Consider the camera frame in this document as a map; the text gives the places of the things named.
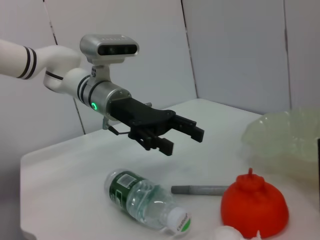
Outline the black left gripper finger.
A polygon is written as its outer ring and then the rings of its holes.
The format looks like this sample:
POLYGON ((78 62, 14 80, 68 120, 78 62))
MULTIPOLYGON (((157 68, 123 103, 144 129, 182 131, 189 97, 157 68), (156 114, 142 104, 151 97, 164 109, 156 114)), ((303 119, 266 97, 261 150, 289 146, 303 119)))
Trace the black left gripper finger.
POLYGON ((166 138, 160 138, 147 128, 131 129, 128 137, 137 141, 145 150, 158 149, 166 156, 173 154, 174 143, 166 138))
POLYGON ((190 136, 199 143, 203 141, 205 131, 197 127, 197 123, 193 120, 175 115, 171 119, 171 128, 190 136))

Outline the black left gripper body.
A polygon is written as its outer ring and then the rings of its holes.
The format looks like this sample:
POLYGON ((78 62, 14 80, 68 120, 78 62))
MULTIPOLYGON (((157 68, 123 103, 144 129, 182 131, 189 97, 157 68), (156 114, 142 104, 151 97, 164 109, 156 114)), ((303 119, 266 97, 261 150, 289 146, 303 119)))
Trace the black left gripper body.
POLYGON ((130 128, 128 137, 145 140, 169 131, 169 122, 176 115, 172 110, 154 109, 130 97, 110 103, 110 115, 130 128))

